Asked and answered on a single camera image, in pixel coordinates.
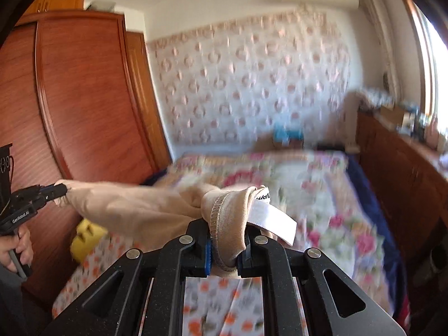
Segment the person's left hand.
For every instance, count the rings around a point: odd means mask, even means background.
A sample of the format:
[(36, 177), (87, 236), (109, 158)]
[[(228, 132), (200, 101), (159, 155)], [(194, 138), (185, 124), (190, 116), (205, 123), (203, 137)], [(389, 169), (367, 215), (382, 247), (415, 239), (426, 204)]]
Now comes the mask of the person's left hand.
[(22, 265), (31, 265), (33, 261), (33, 248), (30, 239), (30, 230), (26, 225), (17, 229), (17, 234), (0, 238), (0, 261), (7, 270), (17, 273), (17, 267), (9, 252), (14, 250)]

